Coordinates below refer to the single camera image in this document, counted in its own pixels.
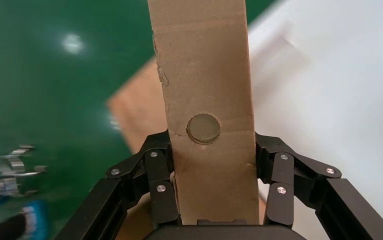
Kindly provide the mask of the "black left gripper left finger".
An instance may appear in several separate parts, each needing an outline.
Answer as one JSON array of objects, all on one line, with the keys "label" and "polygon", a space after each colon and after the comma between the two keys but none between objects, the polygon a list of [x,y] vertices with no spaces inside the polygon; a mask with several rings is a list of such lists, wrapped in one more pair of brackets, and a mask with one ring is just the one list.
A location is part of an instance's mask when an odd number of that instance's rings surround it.
[{"label": "black left gripper left finger", "polygon": [[114,240],[142,196],[149,194],[152,223],[181,221],[170,175],[174,171],[168,131],[149,135],[138,153],[112,166],[88,193],[57,240]]}]

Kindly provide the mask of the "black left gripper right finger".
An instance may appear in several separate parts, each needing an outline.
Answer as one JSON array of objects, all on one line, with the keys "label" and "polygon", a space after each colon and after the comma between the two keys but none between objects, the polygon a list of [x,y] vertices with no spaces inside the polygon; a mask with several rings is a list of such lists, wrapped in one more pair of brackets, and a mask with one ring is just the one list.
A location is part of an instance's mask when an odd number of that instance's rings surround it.
[{"label": "black left gripper right finger", "polygon": [[331,240],[383,240],[383,218],[341,171],[278,137],[255,134],[257,177],[269,185],[264,224],[291,229],[294,199],[313,209]]}]

